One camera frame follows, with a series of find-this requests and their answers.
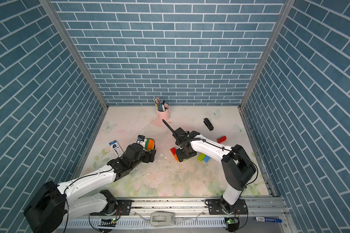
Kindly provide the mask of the small red lego brick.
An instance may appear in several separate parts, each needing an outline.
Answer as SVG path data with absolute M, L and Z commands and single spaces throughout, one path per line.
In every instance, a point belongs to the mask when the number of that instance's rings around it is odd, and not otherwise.
M 170 151 L 173 155 L 176 155 L 176 148 L 171 148 Z

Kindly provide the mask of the lime lego brick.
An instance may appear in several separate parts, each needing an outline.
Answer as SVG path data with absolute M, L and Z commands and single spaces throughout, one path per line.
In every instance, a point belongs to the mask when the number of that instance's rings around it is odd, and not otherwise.
M 205 157 L 206 157 L 206 155 L 203 154 L 203 153 L 201 153 L 201 154 L 198 156 L 197 160 L 200 161 L 200 162 L 202 162 L 202 161 L 204 160 Z

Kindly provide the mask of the red lego brick bottom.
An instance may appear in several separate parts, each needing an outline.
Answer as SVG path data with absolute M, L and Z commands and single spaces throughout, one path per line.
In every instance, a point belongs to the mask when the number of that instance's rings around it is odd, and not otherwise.
M 219 138 L 217 138 L 217 143 L 222 144 L 223 142 L 225 142 L 227 140 L 226 136 L 221 136 Z

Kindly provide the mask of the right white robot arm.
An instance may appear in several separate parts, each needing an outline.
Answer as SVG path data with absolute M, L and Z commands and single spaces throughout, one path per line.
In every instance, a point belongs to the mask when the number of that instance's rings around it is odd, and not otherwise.
M 244 148 L 240 145 L 224 146 L 205 138 L 196 131 L 184 131 L 182 128 L 170 131 L 176 140 L 176 145 L 179 146 L 175 155 L 179 162 L 203 153 L 221 163 L 228 183 L 221 196 L 221 207 L 228 214 L 236 211 L 243 190 L 257 173 L 257 166 L 251 161 Z

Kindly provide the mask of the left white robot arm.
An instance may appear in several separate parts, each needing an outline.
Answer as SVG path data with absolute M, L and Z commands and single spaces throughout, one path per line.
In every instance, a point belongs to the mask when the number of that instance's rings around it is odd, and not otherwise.
M 51 233 L 63 222 L 87 214 L 118 216 L 121 208 L 109 190 L 90 197 L 87 194 L 129 175 L 140 163 L 154 162 L 155 154 L 155 141 L 139 135 L 136 143 L 100 169 L 67 182 L 43 184 L 24 209 L 31 230 Z

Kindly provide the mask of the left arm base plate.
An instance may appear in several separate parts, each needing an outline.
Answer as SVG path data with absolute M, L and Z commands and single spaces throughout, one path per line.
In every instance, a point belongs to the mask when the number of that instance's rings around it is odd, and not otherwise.
M 117 200 L 109 202 L 106 207 L 98 213 L 92 213 L 94 216 L 128 216 L 132 207 L 132 200 Z

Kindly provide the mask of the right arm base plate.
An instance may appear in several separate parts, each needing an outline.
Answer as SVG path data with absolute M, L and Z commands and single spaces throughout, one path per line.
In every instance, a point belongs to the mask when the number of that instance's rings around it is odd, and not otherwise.
M 249 212 L 244 199 L 238 199 L 233 205 L 227 203 L 222 198 L 206 199 L 205 204 L 208 207 L 210 215 L 247 215 Z

